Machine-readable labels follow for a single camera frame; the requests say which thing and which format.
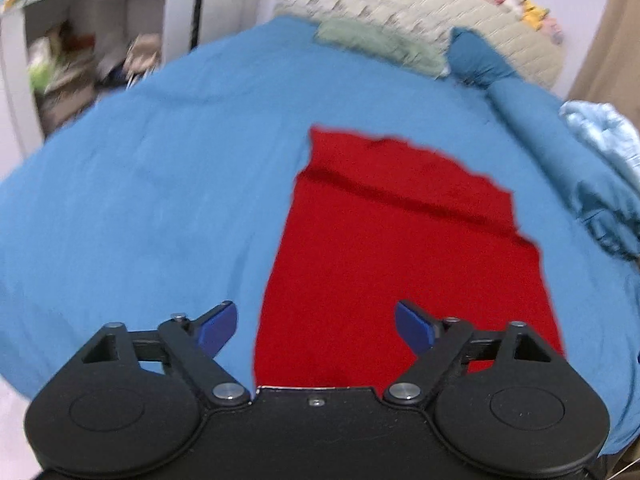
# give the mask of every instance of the blue bed sheet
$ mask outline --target blue bed sheet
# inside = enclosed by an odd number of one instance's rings
[[[0,374],[33,396],[107,321],[148,330],[230,298],[239,329],[218,361],[252,387],[262,296],[321,123],[442,150],[514,192],[568,359],[609,409],[604,452],[628,444],[640,428],[634,265],[590,238],[484,91],[313,33],[277,18],[204,46],[100,102],[0,186]]]

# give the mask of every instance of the red fabric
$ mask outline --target red fabric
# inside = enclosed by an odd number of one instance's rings
[[[561,350],[508,193],[399,140],[311,138],[262,306],[257,384],[382,391],[415,360],[394,324],[404,299],[478,329],[523,320]]]

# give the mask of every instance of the black mechanical device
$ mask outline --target black mechanical device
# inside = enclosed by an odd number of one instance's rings
[[[604,476],[606,407],[524,323],[480,332],[403,301],[396,327],[418,357],[382,398],[269,387],[252,399],[213,359],[237,316],[225,301],[155,331],[101,328],[27,411],[39,480]],[[468,372],[479,360],[493,363]]]

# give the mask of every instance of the curtain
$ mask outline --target curtain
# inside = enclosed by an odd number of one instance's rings
[[[569,99],[612,103],[640,128],[640,0],[609,0]]]

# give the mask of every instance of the tufted headboard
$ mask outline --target tufted headboard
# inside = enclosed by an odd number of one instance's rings
[[[453,26],[479,31],[527,80],[551,88],[562,69],[561,46],[484,0],[280,0],[276,13],[312,20],[351,16],[398,28],[445,50]]]

